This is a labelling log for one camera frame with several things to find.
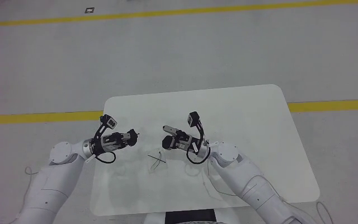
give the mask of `yellow floor line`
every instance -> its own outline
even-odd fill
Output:
[[[358,100],[289,102],[291,113],[358,110]],[[0,124],[78,122],[99,120],[103,111],[0,115]]]
[[[321,1],[286,2],[286,3],[274,3],[274,4],[251,4],[246,6],[189,8],[184,10],[134,12],[134,13],[123,13],[123,14],[92,15],[92,16],[63,17],[63,18],[41,18],[36,20],[1,21],[0,26],[53,24],[53,23],[62,23],[62,22],[83,22],[83,21],[94,21],[94,20],[117,20],[121,18],[175,16],[175,15],[216,13],[216,12],[237,12],[237,11],[250,11],[250,10],[273,10],[278,8],[330,6],[330,5],[338,5],[338,4],[357,4],[357,3],[358,0],[321,0]]]

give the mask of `white cable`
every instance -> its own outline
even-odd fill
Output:
[[[210,174],[209,174],[209,160],[208,160],[207,165],[208,165],[208,178],[209,178],[209,180],[210,180],[210,182],[211,182],[211,178],[210,178]],[[304,210],[302,210],[302,209],[300,209],[300,208],[298,208],[298,207],[296,207],[296,206],[294,206],[294,205],[288,203],[288,202],[285,200],[285,198],[281,197],[280,194],[277,192],[277,190],[274,188],[274,186],[271,184],[271,182],[269,182],[269,180],[267,180],[267,179],[266,179],[264,176],[262,176],[262,175],[255,175],[255,176],[251,177],[251,178],[249,179],[249,181],[245,184],[244,188],[243,188],[242,191],[239,193],[239,195],[241,195],[241,194],[244,192],[245,188],[246,188],[247,185],[250,183],[250,181],[251,181],[253,178],[258,177],[258,176],[261,177],[261,178],[263,178],[263,179],[265,179],[265,180],[268,182],[268,184],[272,187],[272,189],[274,190],[274,192],[277,194],[277,196],[280,198],[280,200],[281,200],[283,203],[286,203],[286,204],[288,204],[289,206],[292,206],[292,207],[294,207],[294,208],[300,210],[301,212],[303,212],[303,213],[309,215],[309,216],[314,220],[314,218],[313,218],[310,214],[308,214],[308,213],[305,212]],[[220,192],[220,191],[218,191],[218,190],[216,189],[216,187],[214,186],[213,182],[211,182],[211,184],[213,185],[214,189],[215,189],[218,193],[220,193],[220,194],[225,194],[225,195],[228,195],[228,196],[236,196],[236,197],[239,197],[239,196],[237,196],[237,195]],[[318,201],[318,202],[315,204],[315,207],[316,207],[316,209],[317,209],[317,213],[318,213],[318,215],[319,215],[319,218],[321,218],[323,224],[326,224],[326,222],[323,220],[322,215],[321,215],[321,213],[319,212],[319,209],[318,209],[318,205],[319,205],[319,204],[321,204],[321,205],[323,206],[324,210],[326,210],[326,212],[328,213],[329,219],[331,220],[331,224],[335,224],[335,223],[333,222],[332,216],[331,216],[331,214],[329,213],[327,207],[326,207],[322,202]]]
[[[14,219],[13,221],[11,221],[11,222],[9,222],[9,223],[0,223],[0,224],[12,224],[12,223],[14,223],[14,222],[19,218],[19,216],[20,216],[20,214],[21,214],[21,212],[22,212],[22,210],[23,210],[23,207],[24,207],[24,205],[25,205],[25,200],[26,200],[27,192],[29,192],[29,188],[30,188],[30,185],[31,185],[31,182],[32,182],[32,176],[33,176],[34,174],[38,174],[38,173],[39,173],[39,172],[32,172],[32,169],[31,169],[31,167],[29,167],[29,166],[26,166],[26,167],[25,167],[25,174],[27,174],[27,175],[30,176],[30,180],[29,180],[29,184],[27,185],[26,191],[25,191],[25,193],[24,193],[24,195],[23,195],[22,206],[21,206],[21,208],[20,208],[20,211],[18,212],[18,214],[16,215],[16,217],[15,217],[15,219]]]
[[[208,162],[207,162],[206,164],[207,164],[207,167],[208,167],[208,178],[209,178],[209,180],[210,180],[210,182],[211,182],[211,178],[210,178],[210,174],[209,174],[209,160],[208,160]],[[211,184],[212,184],[212,186],[214,187],[214,189],[215,189],[218,193],[220,193],[220,194],[225,194],[225,195],[228,195],[228,196],[238,197],[238,196],[235,195],[235,194],[228,194],[228,193],[221,192],[221,191],[219,191],[219,190],[215,187],[215,185],[213,184],[213,182],[211,182]]]

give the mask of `tabletop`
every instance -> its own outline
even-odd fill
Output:
[[[208,179],[207,163],[191,164],[181,150],[162,149],[164,125],[199,137],[187,124],[197,111],[210,142],[235,144],[288,202],[311,202],[319,187],[281,89],[275,85],[168,92],[108,99],[105,114],[117,122],[112,132],[139,133],[134,147],[117,150],[113,164],[96,161],[90,209],[97,216],[247,206],[218,193]],[[153,170],[148,155],[163,152]],[[111,155],[104,159],[111,160]],[[211,179],[232,193],[209,165]]]

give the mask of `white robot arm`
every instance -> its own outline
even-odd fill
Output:
[[[163,130],[171,136],[163,140],[163,148],[186,151],[187,158],[193,164],[201,164],[208,159],[234,194],[254,208],[268,224],[316,223],[309,215],[284,203],[271,189],[261,170],[236,146],[224,142],[209,143],[205,140],[197,112],[190,113],[188,123],[190,127],[195,126],[198,129],[200,139],[176,128],[164,126]],[[188,156],[189,152],[203,159],[193,162]]]
[[[77,144],[60,142],[54,146],[49,164],[37,174],[16,223],[53,223],[61,206],[75,188],[85,161],[97,158],[109,164],[115,160],[114,150],[135,145],[138,135],[133,129],[127,133],[115,132],[102,137],[106,128],[114,129],[116,124],[112,117],[104,115],[94,138]],[[106,152],[113,154],[113,161],[107,162],[97,157]]]

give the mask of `concrete floor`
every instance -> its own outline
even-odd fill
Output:
[[[288,2],[269,0],[267,3]],[[262,1],[1,0],[0,21]],[[111,96],[276,84],[287,102],[358,99],[357,5],[0,26],[0,114],[102,110]],[[336,223],[355,223],[358,111],[293,114]],[[0,222],[20,209],[28,176],[61,141],[93,136],[98,122],[0,125]],[[141,223],[144,215],[89,211],[86,165],[55,223]],[[318,219],[315,203],[298,205]],[[237,208],[242,223],[261,223]]]

